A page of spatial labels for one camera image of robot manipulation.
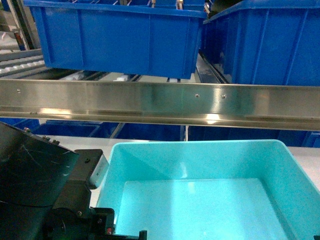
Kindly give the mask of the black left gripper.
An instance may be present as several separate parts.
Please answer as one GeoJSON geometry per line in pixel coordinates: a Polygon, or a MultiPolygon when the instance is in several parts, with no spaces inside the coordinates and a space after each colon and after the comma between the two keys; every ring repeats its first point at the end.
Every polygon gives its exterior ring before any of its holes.
{"type": "Polygon", "coordinates": [[[91,207],[89,178],[102,149],[77,149],[79,154],[71,175],[43,225],[45,240],[145,240],[147,231],[137,236],[115,233],[115,211],[91,207]]]}

